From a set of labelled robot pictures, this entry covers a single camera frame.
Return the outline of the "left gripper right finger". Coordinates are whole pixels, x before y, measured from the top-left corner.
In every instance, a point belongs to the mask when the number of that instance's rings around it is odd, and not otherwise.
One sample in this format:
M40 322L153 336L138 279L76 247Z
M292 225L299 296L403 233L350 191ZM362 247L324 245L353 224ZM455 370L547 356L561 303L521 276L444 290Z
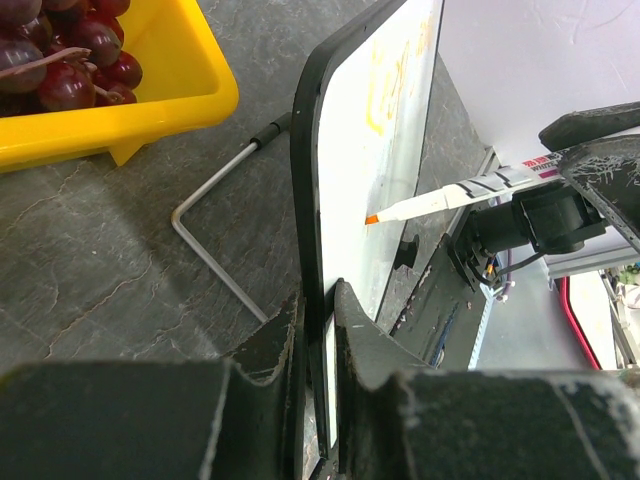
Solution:
M600 371L435 370L334 294L349 479L635 479L639 398Z

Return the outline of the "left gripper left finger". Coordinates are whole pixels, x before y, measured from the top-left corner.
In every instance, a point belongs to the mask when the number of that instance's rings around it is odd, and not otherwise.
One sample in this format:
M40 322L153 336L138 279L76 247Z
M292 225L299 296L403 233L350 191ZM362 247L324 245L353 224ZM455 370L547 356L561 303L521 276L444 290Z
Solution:
M215 360L27 364L1 379L5 479L298 479L304 303Z

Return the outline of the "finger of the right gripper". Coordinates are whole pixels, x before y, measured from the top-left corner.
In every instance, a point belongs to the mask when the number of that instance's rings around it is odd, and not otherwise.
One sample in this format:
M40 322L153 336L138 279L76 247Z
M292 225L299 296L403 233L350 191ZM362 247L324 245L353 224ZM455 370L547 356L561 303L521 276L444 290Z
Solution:
M559 171L625 240L639 249L639 136L602 138L570 148Z
M562 150L639 126L639 102L562 115L538 134L548 150Z

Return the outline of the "white whiteboard marker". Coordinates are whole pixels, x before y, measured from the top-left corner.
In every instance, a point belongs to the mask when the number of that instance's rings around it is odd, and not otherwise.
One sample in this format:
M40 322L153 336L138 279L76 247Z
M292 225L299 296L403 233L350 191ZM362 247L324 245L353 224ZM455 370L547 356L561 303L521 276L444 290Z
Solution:
M368 216L366 225L403 221L453 210L561 178L558 164L565 150L507 165L494 171L443 186L400 202Z

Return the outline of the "small whiteboard black frame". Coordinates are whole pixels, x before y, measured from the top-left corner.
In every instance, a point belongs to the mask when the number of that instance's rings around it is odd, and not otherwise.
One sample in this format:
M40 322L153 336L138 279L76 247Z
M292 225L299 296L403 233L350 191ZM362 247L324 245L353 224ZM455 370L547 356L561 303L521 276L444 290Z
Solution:
M443 14L440 1L378 1L309 55L290 129L305 335L322 457L336 443L334 290L381 309L405 226L366 219L417 188Z

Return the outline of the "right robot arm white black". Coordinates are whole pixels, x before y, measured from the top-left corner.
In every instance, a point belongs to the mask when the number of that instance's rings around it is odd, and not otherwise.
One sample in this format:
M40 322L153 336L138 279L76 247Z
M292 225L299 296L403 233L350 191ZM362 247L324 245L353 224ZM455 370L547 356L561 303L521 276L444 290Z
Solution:
M490 288L544 255L576 252L613 226L639 245L639 105L636 102L565 114L539 139L550 166L546 183L510 201L470 211L443 239L458 274Z

